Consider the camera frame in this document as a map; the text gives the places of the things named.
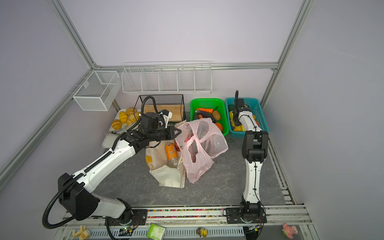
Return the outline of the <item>red cola can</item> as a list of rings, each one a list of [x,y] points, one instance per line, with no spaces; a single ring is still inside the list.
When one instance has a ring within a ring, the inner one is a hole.
[[[180,151],[181,151],[181,148],[180,148],[180,146],[179,146],[179,144],[178,144],[178,142],[177,142],[176,140],[174,140],[174,145],[175,145],[175,149],[176,149],[176,151],[177,151],[177,152],[180,152]]]

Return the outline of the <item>pink plastic grocery bag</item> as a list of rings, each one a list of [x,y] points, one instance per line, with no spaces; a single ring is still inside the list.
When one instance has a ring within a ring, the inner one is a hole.
[[[177,127],[181,133],[175,138],[181,150],[186,176],[196,183],[214,164],[214,159],[225,153],[228,143],[211,119],[202,118]]]

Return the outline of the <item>orange soda can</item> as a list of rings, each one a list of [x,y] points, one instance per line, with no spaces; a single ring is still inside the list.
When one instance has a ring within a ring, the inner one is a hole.
[[[167,143],[165,145],[165,151],[167,155],[168,166],[170,168],[177,168],[179,157],[175,145],[172,143]]]

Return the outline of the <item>white canvas tote bag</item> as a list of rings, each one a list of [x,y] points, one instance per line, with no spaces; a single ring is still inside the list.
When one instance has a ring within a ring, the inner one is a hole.
[[[186,170],[181,152],[177,152],[179,157],[177,168],[170,168],[165,151],[167,143],[174,144],[174,140],[150,142],[146,148],[147,166],[150,169],[150,174],[158,181],[160,186],[183,189],[186,182]]]

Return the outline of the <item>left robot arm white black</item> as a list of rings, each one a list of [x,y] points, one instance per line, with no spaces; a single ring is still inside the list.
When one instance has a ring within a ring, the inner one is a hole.
[[[122,131],[114,140],[111,148],[85,168],[72,175],[67,173],[58,179],[58,192],[48,203],[42,216],[42,225],[46,229],[55,229],[66,223],[82,221],[89,217],[105,217],[113,219],[119,225],[128,225],[134,214],[132,207],[121,199],[110,199],[94,193],[96,187],[124,161],[133,157],[141,150],[149,147],[151,142],[174,140],[181,130],[169,125],[173,113],[167,109],[144,112],[145,104],[156,100],[147,96],[142,102],[142,110],[137,122]],[[50,223],[49,214],[56,202],[59,202],[71,217],[59,222]]]

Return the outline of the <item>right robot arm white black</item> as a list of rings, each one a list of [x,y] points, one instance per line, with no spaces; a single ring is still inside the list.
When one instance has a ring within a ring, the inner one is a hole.
[[[235,92],[233,121],[236,127],[243,126],[245,135],[242,156],[246,163],[246,186],[240,203],[240,216],[245,221],[259,218],[264,206],[260,200],[261,169],[268,155],[269,133],[256,123],[253,113],[244,99]]]

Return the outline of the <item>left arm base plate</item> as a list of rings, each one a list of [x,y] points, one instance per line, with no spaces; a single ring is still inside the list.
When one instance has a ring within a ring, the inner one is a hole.
[[[144,226],[147,221],[147,209],[132,209],[125,211],[119,218],[107,217],[109,226]]]

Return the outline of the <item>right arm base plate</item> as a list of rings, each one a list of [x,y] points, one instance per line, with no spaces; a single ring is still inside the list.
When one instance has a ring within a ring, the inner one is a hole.
[[[265,224],[267,223],[266,213],[261,209],[259,213],[249,211],[241,213],[239,207],[225,208],[223,214],[228,224]]]

